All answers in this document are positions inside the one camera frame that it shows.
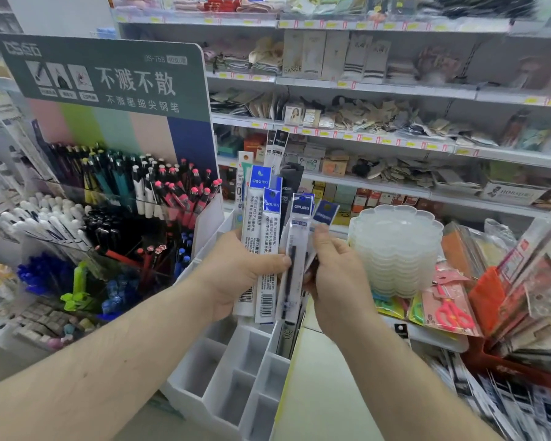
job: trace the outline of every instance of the blue package header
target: blue package header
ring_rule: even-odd
[[[330,226],[338,210],[338,204],[321,199],[314,213],[313,221],[325,223],[327,226]]]
[[[281,191],[268,189],[267,187],[263,189],[263,211],[279,214],[280,208]]]
[[[313,195],[294,193],[292,197],[292,213],[310,215],[313,207]]]
[[[253,166],[251,169],[251,179],[249,180],[250,189],[262,189],[270,186],[270,177],[272,169],[264,166]]]

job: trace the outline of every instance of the pink stripe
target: pink stripe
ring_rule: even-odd
[[[39,121],[39,127],[46,142],[65,142],[73,144],[73,136],[67,128],[65,118],[59,109],[59,103],[51,100],[29,99],[30,109]]]
[[[162,157],[172,164],[177,163],[176,151],[165,116],[129,112],[134,136],[143,153]]]

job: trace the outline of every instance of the person's right hand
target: person's right hand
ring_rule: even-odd
[[[367,274],[357,253],[345,241],[332,238],[319,224],[313,236],[319,265],[304,289],[314,299],[316,319],[323,332],[338,341],[343,329],[361,316],[376,314]]]

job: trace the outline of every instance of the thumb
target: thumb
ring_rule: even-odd
[[[326,263],[327,259],[332,261],[334,257],[338,256],[337,248],[332,242],[326,224],[319,224],[314,230],[313,244],[321,262]]]
[[[256,275],[280,274],[292,265],[292,260],[285,254],[254,255],[249,267]]]

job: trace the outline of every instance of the green display sign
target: green display sign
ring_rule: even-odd
[[[210,122],[193,43],[0,34],[25,97]]]

